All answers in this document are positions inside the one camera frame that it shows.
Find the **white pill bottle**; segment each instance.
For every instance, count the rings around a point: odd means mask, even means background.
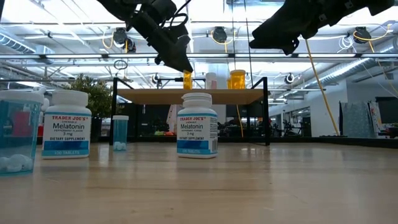
[[[177,154],[179,157],[209,159],[217,156],[217,113],[210,109],[211,95],[187,93],[184,109],[177,115]]]
[[[44,114],[44,159],[88,157],[90,153],[91,111],[86,108],[88,94],[74,90],[56,90],[54,106]]]

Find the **green plant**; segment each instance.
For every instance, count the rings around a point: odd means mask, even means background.
[[[106,86],[106,81],[94,80],[80,74],[66,89],[88,94],[87,108],[91,110],[93,117],[109,118],[111,116],[112,90]]]

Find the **wooden shelf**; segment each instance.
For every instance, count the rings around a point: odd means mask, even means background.
[[[118,95],[140,105],[180,105],[186,93],[209,93],[214,105],[248,105],[262,98],[262,89],[254,90],[118,90]]]

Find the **wall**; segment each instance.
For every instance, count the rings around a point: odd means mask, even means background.
[[[383,85],[391,93],[395,93],[389,84]],[[376,97],[392,97],[390,93],[381,88],[377,83],[365,84],[352,83],[347,85],[348,102],[375,101]]]
[[[348,102],[346,81],[343,80],[335,86],[326,87],[326,97],[329,102],[331,113],[338,128],[340,113],[339,102]],[[323,97],[320,91],[309,92],[304,100],[289,100],[287,105],[272,106],[269,108],[269,115],[274,116],[285,112],[310,107],[312,137],[323,135],[335,135],[336,131],[330,120]]]

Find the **wooden tabletop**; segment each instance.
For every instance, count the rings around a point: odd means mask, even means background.
[[[261,99],[263,90],[118,90],[118,95],[140,105],[180,105],[186,93],[209,93],[214,105],[248,105]]]
[[[175,143],[93,144],[0,178],[4,224],[396,224],[398,151],[332,144],[219,144],[184,159]]]

